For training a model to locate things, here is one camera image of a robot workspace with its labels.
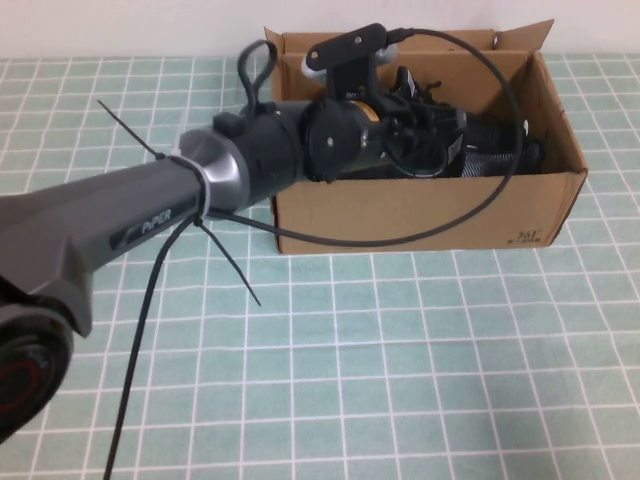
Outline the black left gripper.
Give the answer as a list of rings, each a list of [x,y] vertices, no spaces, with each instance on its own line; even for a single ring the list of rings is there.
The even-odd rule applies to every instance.
[[[349,169],[351,179],[399,179],[461,176],[466,162],[467,114],[449,105],[400,102],[396,111],[376,112],[362,100],[351,100],[369,121],[362,131],[361,148]],[[443,141],[447,147],[443,171]]]

